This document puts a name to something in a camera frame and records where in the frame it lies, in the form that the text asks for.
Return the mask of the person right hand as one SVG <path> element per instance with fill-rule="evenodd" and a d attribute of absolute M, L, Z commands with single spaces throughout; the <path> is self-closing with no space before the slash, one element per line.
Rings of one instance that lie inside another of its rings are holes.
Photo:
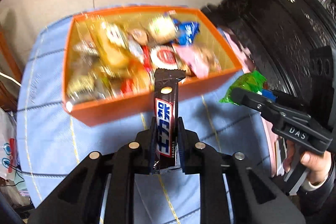
<path fill-rule="evenodd" d="M 288 173 L 291 169 L 291 163 L 294 159 L 295 145 L 292 141 L 287 140 L 287 157 L 284 161 L 284 170 Z M 300 163 L 310 170 L 307 176 L 308 181 L 317 186 L 326 181 L 331 170 L 331 153 L 325 151 L 323 155 L 316 155 L 310 151 L 306 151 L 301 155 Z"/>

